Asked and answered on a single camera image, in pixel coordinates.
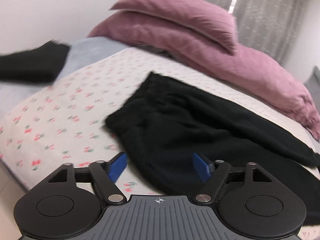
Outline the black garment at bed edge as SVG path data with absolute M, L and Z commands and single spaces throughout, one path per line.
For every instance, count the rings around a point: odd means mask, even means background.
M 1 81 L 48 83 L 62 69 L 71 46 L 49 41 L 42 46 L 1 56 Z

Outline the pink duvet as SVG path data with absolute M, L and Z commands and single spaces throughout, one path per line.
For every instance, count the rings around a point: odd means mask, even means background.
M 231 54 L 190 28 L 133 11 L 116 12 L 96 25 L 89 36 L 167 51 L 177 61 L 261 98 L 319 140 L 319 113 L 307 88 L 258 50 L 238 45 Z

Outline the black pants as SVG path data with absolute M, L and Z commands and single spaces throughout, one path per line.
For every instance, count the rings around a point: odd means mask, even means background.
M 319 224 L 319 154 L 275 123 L 229 100 L 150 73 L 105 121 L 142 176 L 165 194 L 194 196 L 203 183 L 193 154 L 244 167 L 255 162 L 306 205 Z

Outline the light blue blanket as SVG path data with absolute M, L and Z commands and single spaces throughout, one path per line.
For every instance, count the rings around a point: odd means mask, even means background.
M 98 62 L 129 46 L 106 37 L 92 37 L 72 44 L 65 66 L 58 75 L 61 79 L 89 64 Z M 21 101 L 37 93 L 49 83 L 1 82 L 1 118 Z

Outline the grey quilted cushion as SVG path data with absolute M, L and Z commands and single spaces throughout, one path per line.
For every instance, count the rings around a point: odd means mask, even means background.
M 309 93 L 311 94 L 317 109 L 319 109 L 319 103 L 320 103 L 319 75 L 320 75 L 319 67 L 314 66 L 312 70 L 312 74 L 310 75 L 308 80 L 305 81 L 304 83 L 305 87 L 308 89 Z

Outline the cherry print bed sheet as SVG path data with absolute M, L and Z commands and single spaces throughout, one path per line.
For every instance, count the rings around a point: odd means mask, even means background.
M 86 167 L 110 160 L 120 150 L 104 128 L 106 117 L 131 96 L 150 72 L 173 77 L 230 100 L 288 130 L 310 145 L 297 122 L 260 100 L 166 57 L 127 48 L 56 81 L 13 108 L 1 120 L 1 160 L 26 188 L 31 189 L 64 163 Z M 208 211 L 192 208 L 185 199 L 170 204 L 129 165 L 117 180 L 126 208 L 114 208 L 93 239 L 231 239 Z

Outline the pink pillow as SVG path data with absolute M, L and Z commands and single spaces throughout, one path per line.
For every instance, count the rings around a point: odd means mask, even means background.
M 140 12 L 174 22 L 217 42 L 231 54 L 238 48 L 235 17 L 204 0 L 119 0 L 111 9 Z

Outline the grey patterned curtain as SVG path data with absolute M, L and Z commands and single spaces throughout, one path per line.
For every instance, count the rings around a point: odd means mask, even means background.
M 283 64 L 296 36 L 308 0 L 205 0 L 236 18 L 239 43 Z

